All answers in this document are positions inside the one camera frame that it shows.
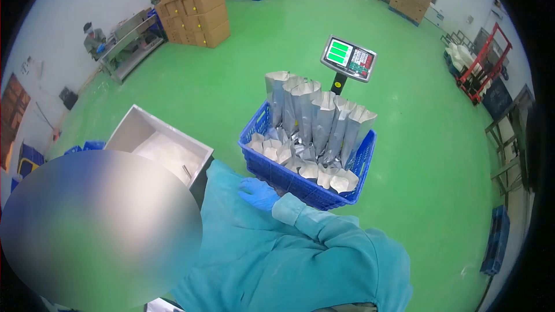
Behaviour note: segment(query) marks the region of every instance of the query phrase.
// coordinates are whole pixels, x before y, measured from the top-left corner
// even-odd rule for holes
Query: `green epoxy floor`
[[[326,39],[355,41],[378,53],[377,64],[370,83],[348,81],[343,95],[378,114],[378,141],[358,203],[333,212],[405,246],[414,287],[407,311],[474,310],[486,287],[479,269],[491,209],[502,200],[489,179],[491,118],[455,86],[442,31],[427,20],[415,27],[376,0],[226,4],[232,35],[217,48],[164,44],[121,87],[98,75],[47,157],[107,140],[135,103],[248,175],[237,140],[265,100],[264,74],[289,70],[331,86],[334,72],[319,61]]]

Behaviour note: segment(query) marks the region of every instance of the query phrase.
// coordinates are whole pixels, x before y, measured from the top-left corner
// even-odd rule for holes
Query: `scale stand pole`
[[[347,81],[347,76],[342,73],[336,73],[334,78],[334,84],[331,85],[330,91],[333,93],[340,95],[341,91],[343,90],[343,86],[345,86],[345,82]]]

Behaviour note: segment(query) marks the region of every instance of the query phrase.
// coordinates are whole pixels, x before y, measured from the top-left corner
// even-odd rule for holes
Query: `scale display screen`
[[[330,35],[320,61],[351,79],[368,82],[376,61],[376,53]]]

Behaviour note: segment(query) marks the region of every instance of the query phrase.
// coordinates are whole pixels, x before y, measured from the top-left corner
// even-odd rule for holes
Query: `digital weighing scale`
[[[368,83],[377,56],[376,52],[330,35],[320,62],[336,72],[331,91],[341,94],[348,77]]]

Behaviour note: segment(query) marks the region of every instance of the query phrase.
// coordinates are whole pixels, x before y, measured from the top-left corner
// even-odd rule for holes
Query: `blue nitrile glove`
[[[98,48],[97,48],[97,53],[104,52],[105,48],[106,48],[106,44],[100,44],[100,46],[98,46]]]
[[[266,182],[260,179],[246,177],[239,184],[239,196],[252,206],[262,211],[271,212],[272,207],[279,200],[278,194]]]

